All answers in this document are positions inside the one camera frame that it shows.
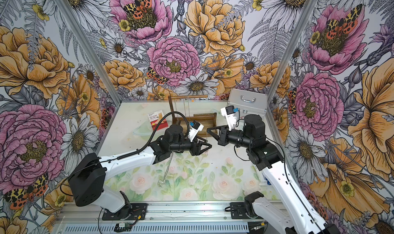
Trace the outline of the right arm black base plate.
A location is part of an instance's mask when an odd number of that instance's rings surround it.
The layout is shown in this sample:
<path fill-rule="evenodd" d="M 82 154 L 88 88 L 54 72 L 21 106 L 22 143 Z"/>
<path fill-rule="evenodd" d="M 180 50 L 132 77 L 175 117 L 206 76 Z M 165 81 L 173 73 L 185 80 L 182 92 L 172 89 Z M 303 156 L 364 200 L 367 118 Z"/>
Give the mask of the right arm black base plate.
<path fill-rule="evenodd" d="M 257 216 L 252 211 L 252 206 L 247 202 L 231 202 L 226 208 L 232 219 L 255 219 Z"/>

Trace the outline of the red white small box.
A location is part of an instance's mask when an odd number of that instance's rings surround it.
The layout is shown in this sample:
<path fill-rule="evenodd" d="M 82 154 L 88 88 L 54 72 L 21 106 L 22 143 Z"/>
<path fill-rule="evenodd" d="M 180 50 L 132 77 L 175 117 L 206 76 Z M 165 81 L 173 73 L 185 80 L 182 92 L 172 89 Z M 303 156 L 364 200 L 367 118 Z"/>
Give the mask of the red white small box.
<path fill-rule="evenodd" d="M 163 117 L 164 113 L 162 110 L 151 112 L 148 114 L 148 119 L 153 130 L 155 130 L 156 128 L 158 128 L 158 130 L 162 130 L 169 127 L 166 119 L 163 119 L 163 121 L 160 122 Z"/>

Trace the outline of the silver metal first-aid case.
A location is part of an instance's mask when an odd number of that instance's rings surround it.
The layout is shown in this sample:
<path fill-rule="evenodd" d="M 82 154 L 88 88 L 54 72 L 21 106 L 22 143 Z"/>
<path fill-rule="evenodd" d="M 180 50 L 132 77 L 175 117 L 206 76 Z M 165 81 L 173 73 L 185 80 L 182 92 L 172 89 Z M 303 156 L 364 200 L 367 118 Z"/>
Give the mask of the silver metal first-aid case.
<path fill-rule="evenodd" d="M 241 117 L 249 114 L 264 117 L 268 109 L 268 96 L 263 93 L 232 89 L 227 104 L 238 108 Z"/>

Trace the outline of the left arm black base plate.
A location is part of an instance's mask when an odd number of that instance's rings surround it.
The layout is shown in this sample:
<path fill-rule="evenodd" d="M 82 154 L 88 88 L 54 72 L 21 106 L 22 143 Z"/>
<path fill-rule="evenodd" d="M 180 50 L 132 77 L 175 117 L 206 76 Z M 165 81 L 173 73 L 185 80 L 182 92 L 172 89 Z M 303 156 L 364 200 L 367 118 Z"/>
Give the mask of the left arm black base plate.
<path fill-rule="evenodd" d="M 147 206 L 148 206 L 147 203 L 130 203 L 129 205 L 125 205 L 116 213 L 112 213 L 106 209 L 102 216 L 102 220 L 103 221 L 144 220 L 147 211 Z"/>

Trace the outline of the aluminium front rail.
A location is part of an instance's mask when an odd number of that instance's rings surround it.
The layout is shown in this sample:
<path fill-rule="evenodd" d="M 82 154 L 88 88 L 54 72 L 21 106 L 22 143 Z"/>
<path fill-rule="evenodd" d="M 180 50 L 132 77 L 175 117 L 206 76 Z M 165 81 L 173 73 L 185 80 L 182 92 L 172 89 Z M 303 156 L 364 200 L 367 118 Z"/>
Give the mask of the aluminium front rail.
<path fill-rule="evenodd" d="M 283 213 L 287 213 L 282 201 L 275 203 L 269 201 Z M 141 229 L 143 225 L 149 225 L 152 233 L 197 233 L 218 232 L 225 222 L 233 221 L 239 226 L 239 221 L 231 218 L 230 212 L 225 208 L 230 202 L 152 202 L 147 203 L 147 211 L 144 220 L 136 221 L 135 228 Z M 55 234 L 65 234 L 72 230 L 76 233 L 105 233 L 104 227 L 114 232 L 117 223 L 133 221 L 103 221 L 104 209 L 96 205 L 78 207 L 74 204 L 66 205 L 60 215 L 58 223 L 53 228 Z M 243 219 L 247 222 L 265 221 L 258 217 L 255 219 Z"/>

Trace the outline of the small green circuit board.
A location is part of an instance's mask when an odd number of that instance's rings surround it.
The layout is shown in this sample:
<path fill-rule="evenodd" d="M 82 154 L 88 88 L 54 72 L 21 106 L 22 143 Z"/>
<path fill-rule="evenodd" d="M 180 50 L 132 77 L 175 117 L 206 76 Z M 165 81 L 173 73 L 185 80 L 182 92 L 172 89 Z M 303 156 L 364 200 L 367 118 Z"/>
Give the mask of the small green circuit board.
<path fill-rule="evenodd" d="M 129 224 L 128 223 L 117 223 L 114 227 L 114 232 L 121 233 L 126 232 L 128 230 Z"/>

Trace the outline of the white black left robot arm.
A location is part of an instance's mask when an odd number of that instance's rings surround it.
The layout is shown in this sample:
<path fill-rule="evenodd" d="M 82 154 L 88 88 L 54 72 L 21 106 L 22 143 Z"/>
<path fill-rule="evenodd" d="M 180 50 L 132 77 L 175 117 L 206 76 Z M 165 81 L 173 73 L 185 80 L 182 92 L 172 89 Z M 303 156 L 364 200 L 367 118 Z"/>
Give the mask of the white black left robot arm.
<path fill-rule="evenodd" d="M 107 187 L 105 181 L 123 172 L 165 161 L 173 153 L 203 154 L 212 145 L 197 136 L 201 129 L 202 126 L 191 127 L 188 134 L 184 134 L 182 126 L 171 125 L 164 135 L 151 138 L 141 149 L 106 157 L 95 153 L 86 155 L 67 178 L 76 206 L 99 206 L 109 214 L 110 220 L 131 218 L 133 207 L 126 194 Z"/>

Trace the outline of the wooden jewelry display stand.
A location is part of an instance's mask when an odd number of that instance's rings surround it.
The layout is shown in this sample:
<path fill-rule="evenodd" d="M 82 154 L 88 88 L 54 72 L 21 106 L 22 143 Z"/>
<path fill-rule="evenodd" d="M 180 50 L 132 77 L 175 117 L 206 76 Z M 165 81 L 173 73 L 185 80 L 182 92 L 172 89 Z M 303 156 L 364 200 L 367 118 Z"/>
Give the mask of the wooden jewelry display stand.
<path fill-rule="evenodd" d="M 208 95 L 196 95 L 196 96 L 169 96 L 168 103 L 170 111 L 176 111 L 176 102 L 182 101 L 184 104 L 184 115 L 188 122 L 197 121 L 204 126 L 204 129 L 198 133 L 198 136 L 203 138 L 211 137 L 207 133 L 207 128 L 216 126 L 217 113 L 214 111 L 203 111 L 201 104 L 197 103 L 198 99 L 206 98 Z M 190 102 L 196 104 L 197 111 L 193 114 L 190 112 Z"/>

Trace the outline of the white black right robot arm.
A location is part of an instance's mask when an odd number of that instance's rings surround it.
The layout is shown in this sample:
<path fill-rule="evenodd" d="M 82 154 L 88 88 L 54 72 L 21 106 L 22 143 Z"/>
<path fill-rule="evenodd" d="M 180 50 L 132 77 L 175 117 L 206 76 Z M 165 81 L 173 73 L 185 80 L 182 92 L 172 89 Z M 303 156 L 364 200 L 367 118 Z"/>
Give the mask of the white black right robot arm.
<path fill-rule="evenodd" d="M 284 153 L 265 133 L 265 123 L 256 114 L 243 120 L 243 128 L 228 123 L 207 129 L 220 146 L 233 144 L 246 149 L 249 160 L 273 186 L 287 213 L 273 206 L 263 193 L 255 191 L 244 198 L 246 214 L 261 217 L 281 234 L 338 234 L 335 224 L 328 223 L 309 203 L 287 169 Z"/>

